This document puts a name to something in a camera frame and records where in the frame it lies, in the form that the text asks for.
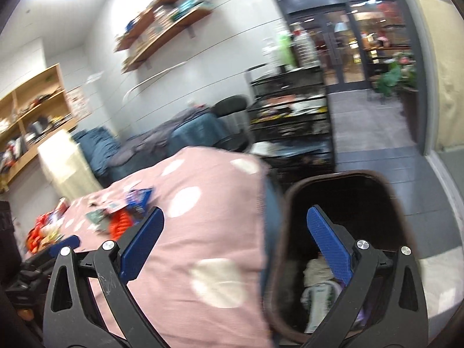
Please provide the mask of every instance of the black shelf unit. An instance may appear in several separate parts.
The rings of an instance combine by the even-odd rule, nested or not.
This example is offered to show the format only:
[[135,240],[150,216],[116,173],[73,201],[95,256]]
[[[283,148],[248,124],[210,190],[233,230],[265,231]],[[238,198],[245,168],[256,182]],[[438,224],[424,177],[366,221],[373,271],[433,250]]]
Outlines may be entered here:
[[251,72],[263,66],[245,72],[255,96],[247,109],[252,139],[277,148],[261,158],[276,170],[284,189],[307,177],[333,173],[334,136],[322,68],[252,80]]

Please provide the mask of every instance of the metal screw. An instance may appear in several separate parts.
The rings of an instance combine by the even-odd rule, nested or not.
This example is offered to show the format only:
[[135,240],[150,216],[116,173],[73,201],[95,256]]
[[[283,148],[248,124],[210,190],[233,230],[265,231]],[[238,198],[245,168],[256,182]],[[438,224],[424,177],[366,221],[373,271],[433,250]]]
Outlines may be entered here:
[[59,251],[59,253],[60,253],[61,255],[63,255],[64,257],[65,257],[66,255],[69,255],[70,252],[71,252],[71,248],[70,248],[69,246],[64,246],[64,247]]
[[364,239],[359,240],[357,245],[361,250],[367,250],[369,248],[369,242]]
[[106,251],[111,250],[114,246],[115,246],[114,241],[106,241],[106,242],[103,242],[102,244],[103,250],[106,250]]
[[401,252],[405,255],[410,255],[411,254],[411,249],[408,246],[403,246],[401,248]]

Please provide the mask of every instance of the white cable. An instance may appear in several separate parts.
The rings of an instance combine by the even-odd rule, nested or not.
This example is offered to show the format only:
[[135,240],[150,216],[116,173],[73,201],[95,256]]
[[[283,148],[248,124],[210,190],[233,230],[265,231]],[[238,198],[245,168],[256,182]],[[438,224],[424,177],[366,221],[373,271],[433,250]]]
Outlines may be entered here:
[[150,81],[151,79],[153,79],[153,78],[155,78],[155,77],[158,77],[158,76],[162,75],[163,73],[169,72],[169,71],[171,71],[171,70],[173,70],[173,69],[176,69],[177,67],[181,67],[181,66],[184,65],[185,63],[186,63],[186,61],[183,61],[183,62],[181,62],[181,63],[179,63],[179,64],[177,64],[177,65],[175,65],[175,66],[173,66],[173,67],[171,67],[171,68],[164,69],[164,70],[161,71],[160,73],[157,73],[156,75],[153,75],[153,76],[151,76],[150,78],[147,78],[145,81],[142,81],[142,82],[139,83],[138,85],[135,85],[135,86],[134,86],[131,90],[129,90],[129,91],[124,95],[124,97],[122,98],[122,105],[124,106],[124,105],[126,104],[126,99],[127,99],[127,97],[129,96],[129,94],[130,94],[133,90],[137,89],[140,85],[143,85],[144,83]]

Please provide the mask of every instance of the white bottle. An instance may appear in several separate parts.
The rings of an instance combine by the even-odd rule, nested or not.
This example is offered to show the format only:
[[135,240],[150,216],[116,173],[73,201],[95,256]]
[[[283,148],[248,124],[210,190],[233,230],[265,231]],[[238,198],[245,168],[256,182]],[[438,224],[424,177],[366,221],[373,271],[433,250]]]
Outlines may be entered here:
[[292,25],[295,39],[293,41],[295,50],[298,55],[298,60],[303,68],[310,68],[321,65],[317,57],[317,51],[314,46],[313,40],[301,26],[300,22],[293,23]]
[[267,74],[278,75],[280,74],[280,57],[279,47],[275,45],[272,38],[264,39],[265,47],[263,48],[263,56],[267,63]]

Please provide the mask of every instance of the glass door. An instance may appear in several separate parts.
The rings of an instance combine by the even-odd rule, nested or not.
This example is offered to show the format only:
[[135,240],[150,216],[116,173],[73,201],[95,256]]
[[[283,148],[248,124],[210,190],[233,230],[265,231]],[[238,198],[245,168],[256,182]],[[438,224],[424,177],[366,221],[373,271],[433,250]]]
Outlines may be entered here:
[[366,89],[358,40],[345,10],[325,10],[298,19],[312,37],[329,92]]

